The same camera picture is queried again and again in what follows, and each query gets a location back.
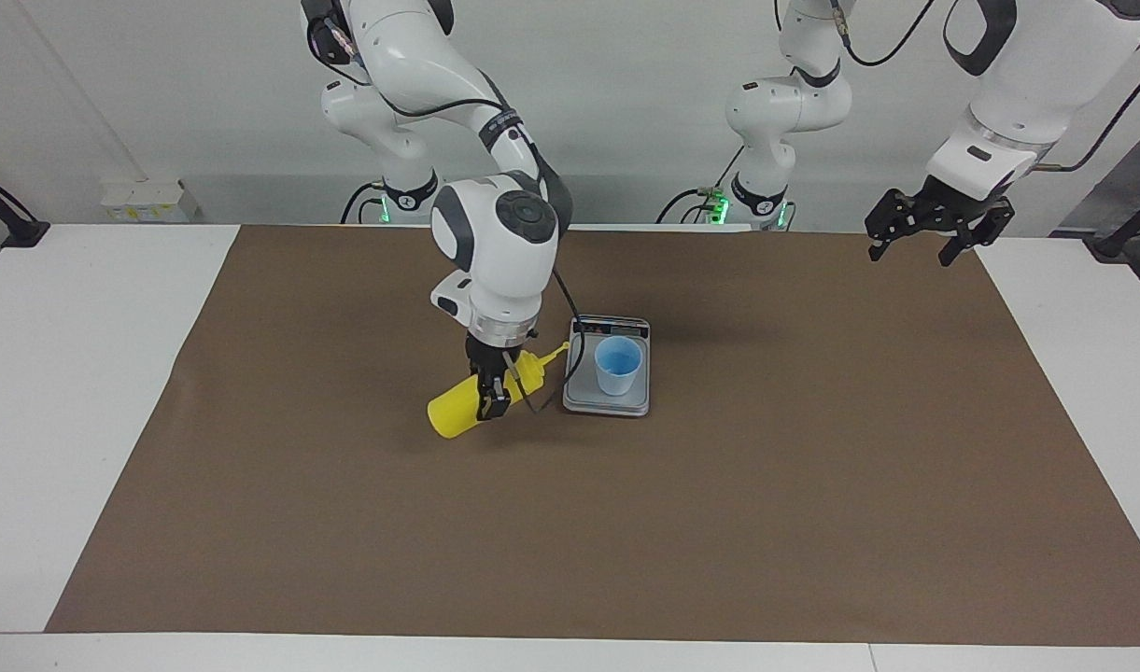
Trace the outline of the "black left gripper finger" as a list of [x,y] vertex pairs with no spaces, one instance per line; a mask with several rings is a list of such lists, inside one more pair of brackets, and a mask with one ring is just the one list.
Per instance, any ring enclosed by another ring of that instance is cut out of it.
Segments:
[[940,248],[940,267],[954,264],[959,256],[974,246],[988,246],[995,243],[1013,216],[1013,207],[992,207],[975,225],[958,221],[947,242]]
[[869,259],[880,262],[893,242],[927,230],[929,216],[931,201],[923,199],[922,194],[909,196],[898,189],[886,191],[865,217],[868,238],[871,238]]

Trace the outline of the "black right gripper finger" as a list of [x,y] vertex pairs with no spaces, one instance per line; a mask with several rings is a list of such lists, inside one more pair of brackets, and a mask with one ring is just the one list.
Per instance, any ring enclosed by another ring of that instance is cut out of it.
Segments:
[[504,416],[513,405],[507,387],[507,373],[480,371],[477,374],[477,420],[491,421]]

